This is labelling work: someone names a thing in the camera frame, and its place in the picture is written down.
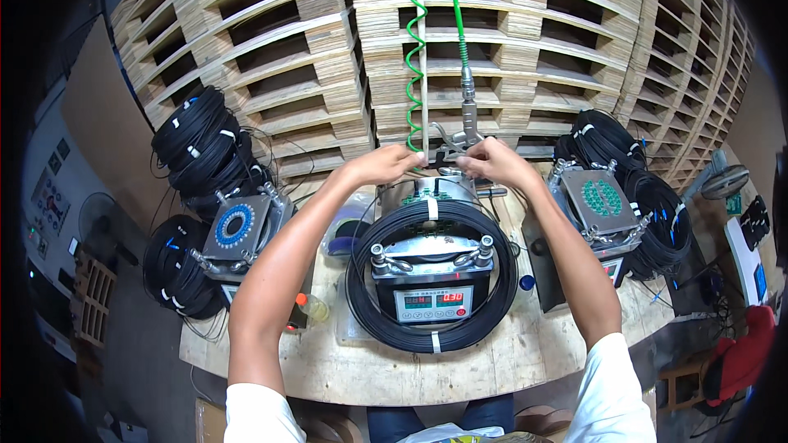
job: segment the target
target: white cable tie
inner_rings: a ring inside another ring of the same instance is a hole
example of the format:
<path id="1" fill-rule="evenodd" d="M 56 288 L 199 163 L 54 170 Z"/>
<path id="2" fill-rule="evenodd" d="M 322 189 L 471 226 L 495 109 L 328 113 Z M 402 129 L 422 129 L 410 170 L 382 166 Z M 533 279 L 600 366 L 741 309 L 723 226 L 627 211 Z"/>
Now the white cable tie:
<path id="1" fill-rule="evenodd" d="M 427 197 L 427 214 L 430 221 L 438 221 L 438 201 Z"/>
<path id="2" fill-rule="evenodd" d="M 221 133 L 222 135 L 226 135 L 227 137 L 232 137 L 233 142 L 236 141 L 236 134 L 231 133 L 229 130 L 220 130 L 219 133 Z"/>
<path id="3" fill-rule="evenodd" d="M 686 206 L 684 205 L 684 202 L 681 202 L 679 203 L 679 205 L 676 206 L 676 215 L 673 216 L 673 222 L 671 223 L 671 231 L 673 231 L 673 226 L 675 226 L 676 222 L 678 222 L 678 213 L 683 211 L 685 207 Z"/>
<path id="4" fill-rule="evenodd" d="M 440 354 L 440 339 L 437 330 L 433 330 L 433 354 Z"/>

